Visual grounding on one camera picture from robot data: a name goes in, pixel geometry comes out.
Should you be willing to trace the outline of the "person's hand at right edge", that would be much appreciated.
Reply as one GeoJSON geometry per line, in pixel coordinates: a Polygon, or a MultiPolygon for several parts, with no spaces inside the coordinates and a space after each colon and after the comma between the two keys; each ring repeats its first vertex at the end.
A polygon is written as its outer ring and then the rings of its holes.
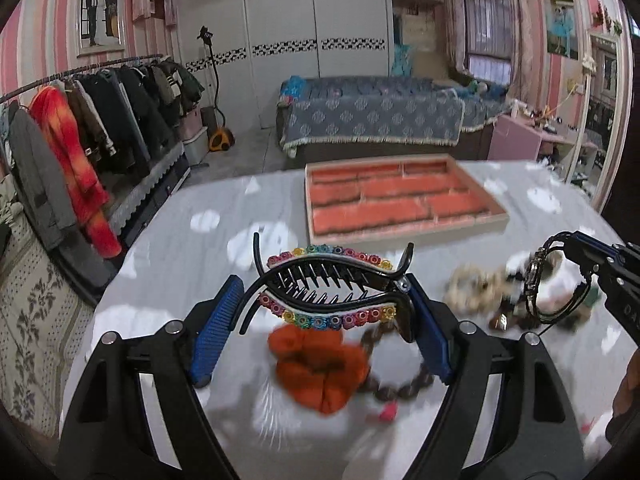
{"type": "Polygon", "coordinates": [[[634,403],[634,392],[639,388],[639,356],[635,354],[629,361],[626,375],[613,401],[613,415],[623,415],[634,403]]]}

